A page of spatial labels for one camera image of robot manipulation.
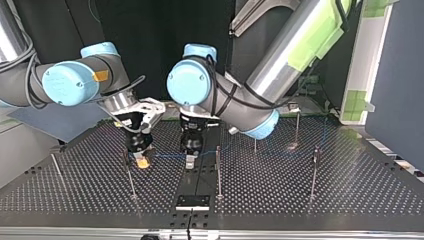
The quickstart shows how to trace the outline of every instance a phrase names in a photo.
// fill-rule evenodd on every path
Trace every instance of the metal rod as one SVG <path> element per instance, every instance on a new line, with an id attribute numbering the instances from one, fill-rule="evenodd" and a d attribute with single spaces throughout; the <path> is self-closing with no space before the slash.
<path id="1" fill-rule="evenodd" d="M 27 48 L 22 31 L 7 1 L 0 1 L 0 63 L 15 60 Z"/>
<path id="2" fill-rule="evenodd" d="M 311 198 L 310 198 L 310 202 L 311 203 L 312 203 L 312 201 L 315 198 L 315 181 L 316 181 L 316 177 L 317 177 L 317 164 L 314 164 L 314 175 L 312 177 Z"/>
<path id="3" fill-rule="evenodd" d="M 218 171 L 218 199 L 221 200 L 224 198 L 222 195 L 222 187 L 221 187 L 221 147 L 216 147 L 216 168 Z"/>
<path id="4" fill-rule="evenodd" d="M 54 166 L 56 167 L 57 173 L 59 174 L 59 177 L 60 177 L 60 179 L 62 181 L 63 187 L 66 190 L 65 179 L 63 178 L 62 170 L 60 170 L 59 163 L 57 162 L 56 156 L 54 155 L 54 153 L 51 153 L 50 156 L 53 159 Z"/>
<path id="5" fill-rule="evenodd" d="M 311 198 L 310 198 L 311 203 L 315 198 L 315 183 L 316 183 L 318 167 L 321 162 L 321 149 L 319 146 L 315 146 L 312 160 L 314 163 L 314 175 L 312 176 L 312 187 L 311 187 Z"/>
<path id="6" fill-rule="evenodd" d="M 235 33 L 237 32 L 237 37 L 241 35 L 241 33 L 239 33 L 239 28 L 243 24 L 245 24 L 245 22 L 249 20 L 249 18 L 251 18 L 251 16 L 255 13 L 256 9 L 258 9 L 259 6 L 263 4 L 263 2 L 264 0 L 247 1 L 245 6 L 240 10 L 239 14 L 237 14 L 236 18 L 231 23 L 231 28 Z M 255 22 L 261 16 L 259 14 L 256 15 L 258 16 L 254 16 L 253 20 L 250 19 L 252 23 Z"/>
<path id="7" fill-rule="evenodd" d="M 296 144 L 297 144 L 297 139 L 298 139 L 298 136 L 299 136 L 299 124 L 300 124 L 300 111 L 298 111 L 297 115 L 296 115 L 296 135 L 295 135 L 295 138 L 294 138 L 294 142 Z"/>
<path id="8" fill-rule="evenodd" d="M 131 171 L 130 171 L 129 168 L 128 168 L 128 171 L 127 172 L 128 172 L 128 178 L 129 178 L 130 184 L 131 184 L 132 198 L 133 199 L 136 199 L 137 198 L 137 194 L 135 193 L 134 182 L 132 180 L 132 175 L 131 175 Z"/>

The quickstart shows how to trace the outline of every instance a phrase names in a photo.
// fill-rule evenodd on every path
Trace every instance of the perforated metal table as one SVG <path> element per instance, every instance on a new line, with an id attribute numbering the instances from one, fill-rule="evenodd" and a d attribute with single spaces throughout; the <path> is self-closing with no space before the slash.
<path id="1" fill-rule="evenodd" d="M 179 123 L 160 122 L 152 166 L 131 169 L 135 201 L 122 167 L 124 136 L 103 124 L 57 156 L 63 180 L 49 158 L 1 190 L 0 234 L 10 227 L 424 232 L 421 182 L 331 117 L 303 117 L 292 149 L 295 122 L 281 119 L 256 153 L 247 136 L 211 128 L 191 171 L 179 153 Z M 217 145 L 222 200 L 216 198 Z M 311 198 L 315 146 L 322 161 Z M 209 195 L 210 210 L 176 211 L 180 195 Z"/>

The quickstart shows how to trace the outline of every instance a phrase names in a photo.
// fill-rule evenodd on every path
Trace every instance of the metal post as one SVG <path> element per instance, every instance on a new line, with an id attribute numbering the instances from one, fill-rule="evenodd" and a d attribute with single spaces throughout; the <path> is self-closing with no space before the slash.
<path id="1" fill-rule="evenodd" d="M 299 124 L 300 124 L 300 111 L 296 114 L 296 136 L 294 137 L 294 142 L 297 144 L 297 139 L 299 136 Z"/>
<path id="2" fill-rule="evenodd" d="M 0 1 L 0 63 L 19 57 L 27 44 L 6 0 Z"/>
<path id="3" fill-rule="evenodd" d="M 63 179 L 62 170 L 60 170 L 59 163 L 57 162 L 56 156 L 54 155 L 54 153 L 51 153 L 50 156 L 53 159 L 54 166 L 56 167 L 57 173 L 59 174 L 59 177 L 62 181 L 63 187 L 66 190 L 65 179 Z"/>
<path id="4" fill-rule="evenodd" d="M 221 200 L 224 198 L 222 195 L 222 188 L 221 188 L 221 147 L 216 147 L 216 168 L 218 171 L 218 199 Z"/>
<path id="5" fill-rule="evenodd" d="M 321 162 L 321 149 L 319 146 L 315 146 L 312 161 L 314 164 L 314 175 L 312 176 L 312 187 L 311 187 L 311 198 L 310 203 L 315 199 L 315 183 L 318 172 L 318 167 Z"/>
<path id="6" fill-rule="evenodd" d="M 130 168 L 128 167 L 128 178 L 129 178 L 129 180 L 130 180 L 130 184 L 131 184 L 131 191 L 132 191 L 132 196 L 131 196 L 131 198 L 133 199 L 133 200 L 135 200 L 135 199 L 137 199 L 137 193 L 135 192 L 135 187 L 134 187 L 134 182 L 133 182 L 133 180 L 132 180 L 132 175 L 131 175 L 131 171 L 130 171 Z"/>

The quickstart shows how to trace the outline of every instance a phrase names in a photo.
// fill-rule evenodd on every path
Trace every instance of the white panel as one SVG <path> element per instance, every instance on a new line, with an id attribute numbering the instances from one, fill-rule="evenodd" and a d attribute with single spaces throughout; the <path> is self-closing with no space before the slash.
<path id="1" fill-rule="evenodd" d="M 49 155 L 56 139 L 19 124 L 0 133 L 0 188 Z"/>
<path id="2" fill-rule="evenodd" d="M 347 92 L 349 90 L 366 91 L 365 101 L 371 101 L 391 11 L 392 6 L 390 5 L 386 8 L 383 17 L 361 17 L 343 97 L 342 116 L 340 117 L 343 124 L 365 125 L 368 114 L 365 111 L 359 122 L 342 120 Z"/>

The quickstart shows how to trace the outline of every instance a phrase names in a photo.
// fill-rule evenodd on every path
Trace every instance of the gray wall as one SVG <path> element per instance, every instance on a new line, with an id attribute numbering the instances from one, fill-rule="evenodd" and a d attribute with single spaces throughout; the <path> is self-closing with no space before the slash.
<path id="1" fill-rule="evenodd" d="M 24 124 L 1 131 L 0 188 L 46 158 L 57 144 L 56 139 Z"/>
<path id="2" fill-rule="evenodd" d="M 101 24 L 95 19 L 98 17 L 95 0 L 14 0 L 14 3 L 43 64 L 78 59 L 81 48 L 105 40 Z"/>
<path id="3" fill-rule="evenodd" d="M 70 142 L 87 129 L 96 126 L 98 121 L 109 117 L 96 103 L 75 107 L 53 103 L 42 110 L 26 107 L 14 111 L 9 116 L 64 142 Z"/>
<path id="4" fill-rule="evenodd" d="M 423 0 L 394 4 L 366 131 L 415 167 L 424 169 Z"/>

